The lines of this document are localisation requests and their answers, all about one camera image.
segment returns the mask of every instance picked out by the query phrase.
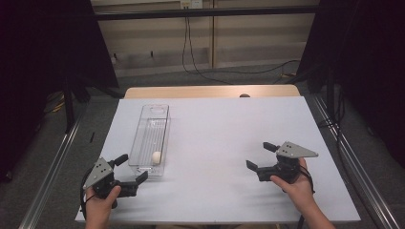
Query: black cable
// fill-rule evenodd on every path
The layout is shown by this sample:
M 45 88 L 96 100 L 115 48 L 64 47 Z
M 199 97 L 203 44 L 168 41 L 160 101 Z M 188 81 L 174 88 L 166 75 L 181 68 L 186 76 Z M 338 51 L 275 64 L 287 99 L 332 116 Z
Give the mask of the black cable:
M 86 173 L 84 174 L 83 179 L 81 180 L 80 183 L 80 207 L 81 207 L 81 212 L 83 213 L 83 217 L 84 219 L 86 219 L 86 201 L 91 199 L 94 196 L 91 196 L 90 198 L 88 198 L 86 201 L 84 201 L 84 189 L 83 186 L 86 183 L 86 179 L 89 176 L 89 174 L 92 172 L 93 168 L 90 168 L 86 171 Z
M 293 62 L 301 62 L 300 60 L 289 60 L 279 66 L 276 66 L 274 68 L 268 69 L 268 70 L 263 70 L 263 71 L 258 71 L 258 72 L 240 72 L 240 71 L 227 71 L 227 70 L 212 70 L 212 71 L 205 71 L 202 73 L 246 73 L 246 74 L 258 74 L 258 73 L 269 73 L 273 72 L 275 70 L 278 70 L 280 68 L 283 68 L 286 66 L 286 64 L 293 63 Z
M 313 190 L 313 180 L 312 180 L 312 176 L 310 175 L 308 169 L 300 165 L 300 174 L 305 176 L 308 179 L 308 182 L 310 184 L 310 189 L 311 189 L 312 193 L 314 194 L 315 191 Z M 297 229 L 303 228 L 304 221 L 305 221 L 305 218 L 303 215 L 301 215 L 300 219 L 298 220 Z
M 280 81 L 280 80 L 282 79 L 283 71 L 284 71 L 283 68 L 284 68 L 284 66 L 286 66 L 286 64 L 293 63 L 293 62 L 301 62 L 300 60 L 289 60 L 289 61 L 287 61 L 287 62 L 285 62 L 285 63 L 283 63 L 283 64 L 281 64 L 281 65 L 279 65 L 279 66 L 276 66 L 276 67 L 274 67 L 274 68 L 271 68 L 271 69 L 269 69 L 269 70 L 258 71 L 258 72 L 240 72 L 240 71 L 227 71 L 227 70 L 212 70 L 212 71 L 203 71 L 203 72 L 202 72 L 202 71 L 200 71 L 200 70 L 197 69 L 197 66 L 196 66 L 196 63 L 195 63 L 194 54 L 193 54 L 193 45 L 192 45 L 192 42 L 191 42 L 190 20 L 189 20 L 188 17 L 185 18 L 185 23 L 186 23 L 186 27 L 185 27 L 185 35 L 184 35 L 184 45 L 183 45 L 183 48 L 182 48 L 181 63 L 182 63 L 182 67 L 184 68 L 184 70 L 185 70 L 187 73 L 198 74 L 198 75 L 200 75 L 201 77 L 203 77 L 203 78 L 205 78 L 205 79 L 214 80 L 214 81 L 218 81 L 218 82 L 221 82 L 221 83 L 224 83 L 224 84 L 230 84 L 230 85 L 232 85 L 232 83 L 229 83 L 229 82 L 226 82 L 226 81 L 222 81 L 222 80 L 219 80 L 219 79 L 209 78 L 209 77 L 204 76 L 203 74 L 204 74 L 204 73 L 244 73 L 244 74 L 259 74 L 259 73 L 269 73 L 269 72 L 273 72 L 273 71 L 275 71 L 275 70 L 281 68 L 281 69 L 282 69 L 282 74 L 280 75 L 280 78 L 278 78 L 276 81 L 274 81 L 274 82 L 272 83 L 272 84 L 276 84 L 278 81 Z M 188 70 L 185 68 L 185 65 L 184 65 L 184 53 L 185 53 L 185 46 L 186 46 L 186 43 L 187 43 L 187 34 L 188 34 L 188 42 L 189 42 L 189 46 L 190 46 L 191 57 L 192 57 L 192 59 L 193 59 L 193 65 L 194 65 L 194 69 L 196 70 L 196 73 L 193 73 L 193 72 L 188 71 Z
M 188 41 L 189 41 L 189 45 L 190 45 L 190 52 L 191 52 L 191 57 L 192 57 L 192 59 L 193 59 L 194 69 L 196 70 L 197 73 L 192 73 L 192 72 L 188 71 L 188 70 L 185 68 L 185 65 L 184 65 L 184 52 L 185 52 L 185 45 L 186 45 L 186 43 L 187 43 L 187 34 L 188 34 Z M 197 69 L 196 62 L 195 62 L 195 60 L 194 60 L 193 46 L 192 46 L 192 44 L 191 44 L 190 19 L 189 19 L 188 17 L 185 17 L 185 35 L 184 35 L 184 46 L 183 46 L 183 48 L 182 48 L 181 63 L 182 63 L 182 67 L 184 68 L 184 70 L 185 70 L 187 73 L 198 74 L 199 76 L 201 76 L 201 77 L 204 78 L 204 79 L 213 80 L 213 81 L 217 81 L 217 82 L 220 82 L 220 83 L 232 85 L 231 83 L 226 82 L 226 81 L 222 81 L 222 80 L 220 80 L 220 79 L 214 79 L 214 78 L 206 77 L 205 75 L 203 75 L 203 73 L 201 73 L 201 72 Z

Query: wall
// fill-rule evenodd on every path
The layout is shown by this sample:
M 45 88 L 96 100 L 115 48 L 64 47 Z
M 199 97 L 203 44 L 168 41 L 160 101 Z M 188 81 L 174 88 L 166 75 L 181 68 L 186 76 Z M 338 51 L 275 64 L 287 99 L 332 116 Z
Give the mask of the wall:
M 317 5 L 317 0 L 204 0 L 208 8 Z M 180 1 L 93 0 L 95 12 L 177 10 Z M 282 63 L 300 59 L 313 14 L 196 17 L 189 19 L 197 68 Z M 100 21 L 117 76 L 182 71 L 184 18 Z M 194 68 L 187 40 L 184 64 Z

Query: white egg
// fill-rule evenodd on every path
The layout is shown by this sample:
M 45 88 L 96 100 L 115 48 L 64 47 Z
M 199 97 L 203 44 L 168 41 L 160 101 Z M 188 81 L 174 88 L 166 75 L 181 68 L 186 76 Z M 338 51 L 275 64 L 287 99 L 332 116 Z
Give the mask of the white egg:
M 152 162 L 154 164 L 160 164 L 161 152 L 156 151 L 152 154 Z

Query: clear plastic container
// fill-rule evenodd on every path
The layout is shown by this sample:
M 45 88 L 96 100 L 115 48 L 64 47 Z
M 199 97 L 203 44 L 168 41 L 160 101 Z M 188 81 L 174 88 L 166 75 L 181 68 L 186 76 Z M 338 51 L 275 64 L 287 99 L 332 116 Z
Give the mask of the clear plastic container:
M 169 106 L 144 105 L 128 164 L 138 176 L 162 176 L 169 137 Z

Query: white table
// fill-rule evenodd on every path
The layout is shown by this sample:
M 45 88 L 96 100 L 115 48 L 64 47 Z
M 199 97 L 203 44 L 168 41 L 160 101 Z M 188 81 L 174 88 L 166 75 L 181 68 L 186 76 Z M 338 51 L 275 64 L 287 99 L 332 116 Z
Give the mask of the white table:
M 315 199 L 334 222 L 360 220 L 349 193 L 321 137 L 304 97 L 122 99 L 101 155 L 107 160 L 129 154 L 141 107 L 168 104 L 171 128 L 163 177 L 150 178 L 134 198 L 119 198 L 111 222 L 283 223 L 300 214 L 272 182 L 259 182 L 245 167 L 276 163 L 264 141 L 288 140 L 311 149 L 308 158 Z M 116 179 L 134 179 L 127 164 Z M 81 213 L 76 220 L 83 221 Z

